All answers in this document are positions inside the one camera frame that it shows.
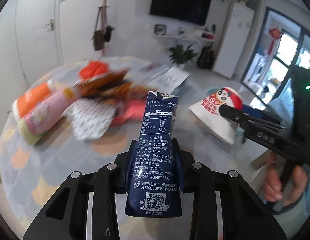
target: door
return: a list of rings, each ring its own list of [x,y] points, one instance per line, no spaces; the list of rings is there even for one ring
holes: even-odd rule
[[[55,37],[55,1],[17,0],[17,46],[29,86],[60,65]]]

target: white cabinet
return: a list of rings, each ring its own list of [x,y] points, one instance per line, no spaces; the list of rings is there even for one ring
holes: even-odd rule
[[[254,10],[234,3],[213,71],[231,78],[250,32]]]

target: red and white cup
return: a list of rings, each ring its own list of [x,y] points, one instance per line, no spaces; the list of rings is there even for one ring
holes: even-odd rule
[[[215,136],[226,143],[233,144],[237,123],[220,115],[219,108],[224,104],[239,110],[242,110],[243,107],[240,95],[230,87],[223,87],[216,93],[190,106],[189,109],[211,129]]]

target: picture frame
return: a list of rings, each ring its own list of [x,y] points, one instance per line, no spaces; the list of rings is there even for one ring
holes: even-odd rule
[[[156,35],[165,35],[166,34],[166,25],[155,24],[154,34],[156,34]]]

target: green plant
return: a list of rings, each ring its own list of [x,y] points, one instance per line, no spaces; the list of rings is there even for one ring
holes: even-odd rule
[[[184,64],[190,60],[192,60],[198,53],[195,53],[193,49],[190,47],[193,44],[189,45],[186,50],[184,50],[184,46],[182,44],[177,44],[175,47],[170,47],[169,51],[172,52],[170,56],[173,63],[176,64]]]

